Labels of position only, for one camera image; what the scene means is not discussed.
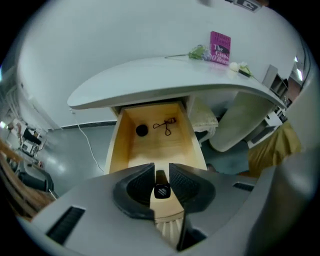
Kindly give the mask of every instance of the floor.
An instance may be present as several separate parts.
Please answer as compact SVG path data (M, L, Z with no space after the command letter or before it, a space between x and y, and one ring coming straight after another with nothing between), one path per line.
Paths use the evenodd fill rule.
M83 128L102 169L113 130L114 126ZM221 153L213 150L207 140L202 143L201 150L206 163L212 164L220 173L234 175L249 169L248 146L243 141ZM104 174L93 160L85 136L77 128L48 132L45 147L37 158L51 175L54 190L59 196L87 179Z

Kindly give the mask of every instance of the pink book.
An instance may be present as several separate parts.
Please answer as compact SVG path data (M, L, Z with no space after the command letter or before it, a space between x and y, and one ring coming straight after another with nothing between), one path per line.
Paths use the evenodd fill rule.
M224 65L229 64L231 37L211 31L210 51L211 60Z

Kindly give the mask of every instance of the wooden drawer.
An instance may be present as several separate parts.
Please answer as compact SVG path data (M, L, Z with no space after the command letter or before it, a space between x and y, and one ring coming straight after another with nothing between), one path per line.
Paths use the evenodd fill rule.
M171 131L166 135L165 120ZM148 134L140 137L136 127L147 125ZM206 163L198 140L184 107L180 102L156 103L126 107L116 123L105 163L105 173L114 173L129 167L154 163L155 170L164 170L169 177L169 163L184 164L206 170Z

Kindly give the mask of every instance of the vent slot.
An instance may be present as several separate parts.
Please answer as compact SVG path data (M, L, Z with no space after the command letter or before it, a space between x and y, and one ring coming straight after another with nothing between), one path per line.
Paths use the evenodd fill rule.
M46 235L58 244L63 245L84 213L84 209L70 207Z
M249 184L244 184L241 182L237 182L235 184L233 184L233 187L240 189L240 190L245 190L245 191L249 191L251 192L254 189L254 185L249 185Z

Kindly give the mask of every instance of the yellow cloth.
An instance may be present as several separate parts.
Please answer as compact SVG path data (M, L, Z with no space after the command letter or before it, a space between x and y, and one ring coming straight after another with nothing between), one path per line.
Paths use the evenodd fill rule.
M279 165L293 153L301 152L301 143L286 121L270 137L249 149L249 176L258 178L267 167Z

